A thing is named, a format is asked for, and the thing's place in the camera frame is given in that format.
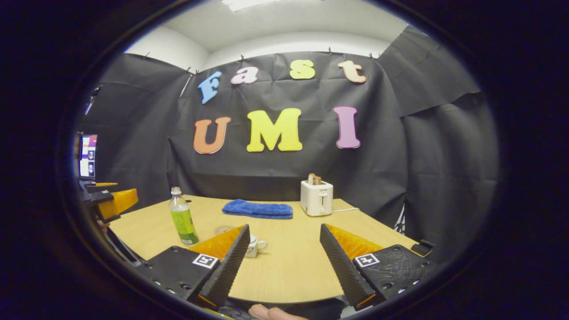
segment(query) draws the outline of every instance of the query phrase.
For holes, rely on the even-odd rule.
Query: wooden table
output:
[[[400,244],[410,249],[416,244],[359,210],[310,217],[302,210],[300,202],[256,202],[285,203],[293,210],[292,219],[261,219],[224,214],[221,209],[230,200],[190,195],[184,198],[192,200],[189,206],[200,240],[215,236],[217,227],[248,224],[252,234],[269,242],[268,248],[256,258],[244,258],[239,268],[229,296],[242,300],[297,303],[343,295],[332,265],[320,245],[322,223],[334,225],[382,247]],[[146,260],[172,245],[189,248],[176,233],[168,202],[128,213],[111,222],[110,227]],[[352,207],[341,199],[333,201],[334,210]]]

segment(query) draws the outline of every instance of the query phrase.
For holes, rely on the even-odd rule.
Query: green bottle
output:
[[[189,214],[188,203],[182,198],[180,187],[172,187],[170,193],[172,194],[170,213],[180,239],[185,244],[196,244],[199,240],[193,227],[192,216]]]

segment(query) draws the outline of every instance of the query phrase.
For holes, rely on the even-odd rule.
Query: ceiling light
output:
[[[250,8],[253,6],[257,6],[257,5],[262,5],[264,3],[269,3],[269,2],[309,2],[309,1],[314,1],[314,0],[221,0],[221,2],[225,5],[227,5],[233,12],[241,10],[241,9],[245,9],[245,8]]]

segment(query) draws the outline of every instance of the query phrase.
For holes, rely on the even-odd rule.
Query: finger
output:
[[[268,311],[265,306],[260,304],[253,305],[249,308],[249,314],[260,320],[270,320],[269,314],[267,313]]]
[[[277,307],[269,309],[267,313],[269,314],[269,320],[308,320],[307,318],[288,314]]]

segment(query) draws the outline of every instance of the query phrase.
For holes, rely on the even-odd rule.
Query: blue letter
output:
[[[209,76],[209,78],[205,79],[204,82],[200,83],[197,87],[201,89],[201,94],[204,95],[203,100],[201,101],[202,104],[208,102],[211,98],[215,97],[217,91],[213,90],[219,87],[219,80],[216,78],[221,76],[221,72],[217,71],[216,73]]]

